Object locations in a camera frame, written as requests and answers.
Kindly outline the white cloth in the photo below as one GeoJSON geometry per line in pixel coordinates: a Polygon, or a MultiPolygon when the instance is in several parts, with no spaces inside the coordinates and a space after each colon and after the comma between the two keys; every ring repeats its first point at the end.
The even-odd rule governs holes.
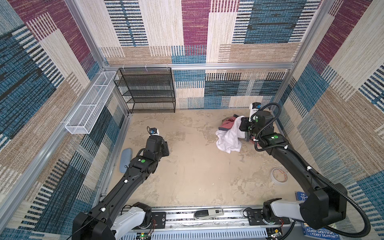
{"type": "Polygon", "coordinates": [[[241,124],[240,116],[236,119],[235,125],[229,131],[216,131],[218,140],[216,145],[219,150],[230,154],[231,152],[240,152],[242,148],[242,143],[240,139],[249,140],[250,134],[248,132],[241,132],[239,130],[241,124]]]}

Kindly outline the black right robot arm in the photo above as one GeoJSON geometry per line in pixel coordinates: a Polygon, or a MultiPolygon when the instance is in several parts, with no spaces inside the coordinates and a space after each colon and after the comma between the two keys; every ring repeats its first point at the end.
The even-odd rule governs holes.
{"type": "Polygon", "coordinates": [[[321,229],[346,218],[347,190],[333,184],[293,148],[289,140],[274,131],[273,116],[268,111],[257,111],[250,118],[242,117],[240,131],[254,138],[255,149],[267,152],[278,160],[294,177],[307,195],[304,201],[289,202],[276,198],[264,202],[263,218],[275,221],[290,218],[321,229]]]}

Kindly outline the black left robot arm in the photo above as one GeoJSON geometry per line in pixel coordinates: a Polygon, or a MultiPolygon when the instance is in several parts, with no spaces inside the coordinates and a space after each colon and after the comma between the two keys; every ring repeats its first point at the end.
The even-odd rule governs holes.
{"type": "Polygon", "coordinates": [[[118,240],[113,224],[135,190],[153,174],[162,157],[169,156],[168,143],[159,135],[151,135],[146,147],[133,158],[120,181],[107,196],[87,213],[79,213],[73,221],[73,240],[118,240]]]}

